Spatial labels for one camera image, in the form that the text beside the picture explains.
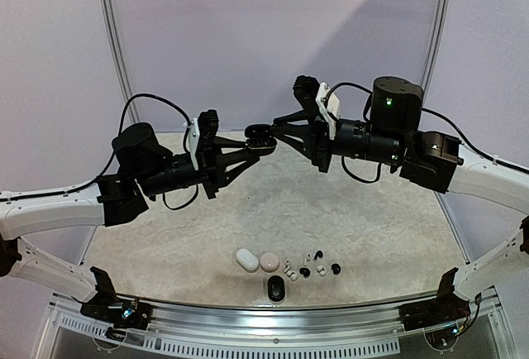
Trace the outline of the pink round earbud case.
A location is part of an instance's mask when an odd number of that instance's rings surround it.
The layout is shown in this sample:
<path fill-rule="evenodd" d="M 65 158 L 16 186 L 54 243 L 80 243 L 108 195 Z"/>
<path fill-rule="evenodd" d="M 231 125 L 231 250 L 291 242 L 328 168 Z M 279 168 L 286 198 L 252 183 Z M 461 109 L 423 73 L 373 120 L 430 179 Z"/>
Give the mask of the pink round earbud case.
<path fill-rule="evenodd" d="M 260 268 L 265 272 L 275 272 L 280 266 L 279 257 L 273 252 L 263 253 L 260 257 Z"/>

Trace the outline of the black oval earbud case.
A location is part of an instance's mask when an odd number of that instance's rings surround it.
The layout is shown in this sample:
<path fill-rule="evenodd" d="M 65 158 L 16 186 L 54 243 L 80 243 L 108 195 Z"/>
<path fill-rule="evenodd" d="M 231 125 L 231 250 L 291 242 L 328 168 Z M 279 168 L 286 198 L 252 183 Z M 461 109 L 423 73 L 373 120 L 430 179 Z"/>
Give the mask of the black oval earbud case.
<path fill-rule="evenodd" d="M 267 295 L 270 301 L 278 303 L 285 297 L 284 279 L 279 275 L 270 276 L 267 280 Z"/>

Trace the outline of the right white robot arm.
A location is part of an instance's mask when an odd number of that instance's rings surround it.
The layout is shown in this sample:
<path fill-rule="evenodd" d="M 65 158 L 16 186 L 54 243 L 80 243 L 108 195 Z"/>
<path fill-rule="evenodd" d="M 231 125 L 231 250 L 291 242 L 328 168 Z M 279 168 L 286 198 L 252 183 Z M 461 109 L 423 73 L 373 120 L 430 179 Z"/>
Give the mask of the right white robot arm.
<path fill-rule="evenodd" d="M 339 88 L 297 77 L 293 92 L 302 109 L 276 118 L 274 137 L 322 173 L 333 156 L 366 160 L 440 194 L 469 195 L 528 213 L 527 168 L 478 150 L 463 132 L 420 131 L 426 112 L 421 86 L 399 77 L 376 78 L 361 121 L 340 116 Z"/>

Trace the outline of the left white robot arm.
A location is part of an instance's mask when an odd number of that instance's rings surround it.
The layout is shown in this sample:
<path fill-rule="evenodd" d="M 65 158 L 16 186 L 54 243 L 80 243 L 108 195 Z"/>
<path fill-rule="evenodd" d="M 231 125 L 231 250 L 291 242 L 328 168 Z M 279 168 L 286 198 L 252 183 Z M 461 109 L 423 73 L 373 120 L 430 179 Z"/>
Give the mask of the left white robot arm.
<path fill-rule="evenodd" d="M 215 122 L 192 134 L 193 152 L 175 155 L 162 146 L 147 122 L 130 125 L 113 141 L 119 163 L 113 175 L 98 177 L 57 194 L 1 194 L 1 274 L 69 295 L 106 321 L 117 320 L 122 302 L 110 277 L 96 267 L 76 266 L 37 247 L 25 237 L 63 227 L 127 224 L 148 211 L 159 194 L 201 185 L 210 199 L 243 171 L 272 153 L 269 126 L 245 130 L 245 141 L 217 135 Z"/>

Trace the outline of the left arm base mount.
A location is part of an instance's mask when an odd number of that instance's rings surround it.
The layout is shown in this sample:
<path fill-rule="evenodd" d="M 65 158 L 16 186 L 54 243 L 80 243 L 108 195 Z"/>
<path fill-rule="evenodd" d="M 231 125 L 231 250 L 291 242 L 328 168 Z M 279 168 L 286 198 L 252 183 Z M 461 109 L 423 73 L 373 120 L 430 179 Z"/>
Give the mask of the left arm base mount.
<path fill-rule="evenodd" d="M 96 294 L 82 303 L 80 313 L 88 318 L 112 323 L 114 328 L 146 330 L 152 306 L 139 298 L 120 299 L 108 273 L 95 266 L 90 268 L 95 277 Z"/>

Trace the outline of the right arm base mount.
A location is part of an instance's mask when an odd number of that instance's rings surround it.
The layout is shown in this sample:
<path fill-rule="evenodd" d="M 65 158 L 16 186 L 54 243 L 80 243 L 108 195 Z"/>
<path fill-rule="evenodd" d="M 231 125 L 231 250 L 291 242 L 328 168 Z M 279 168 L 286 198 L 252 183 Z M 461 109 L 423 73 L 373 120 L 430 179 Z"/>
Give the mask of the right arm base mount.
<path fill-rule="evenodd" d="M 482 301 L 482 294 L 478 292 L 474 297 L 475 311 L 472 314 L 470 309 L 472 290 L 465 288 L 473 281 L 476 271 L 476 267 L 469 269 L 454 267 L 441 277 L 434 298 L 400 305 L 398 316 L 404 329 L 412 331 L 463 319 L 463 324 L 457 326 L 451 333 L 454 337 L 465 333 L 479 316 Z"/>

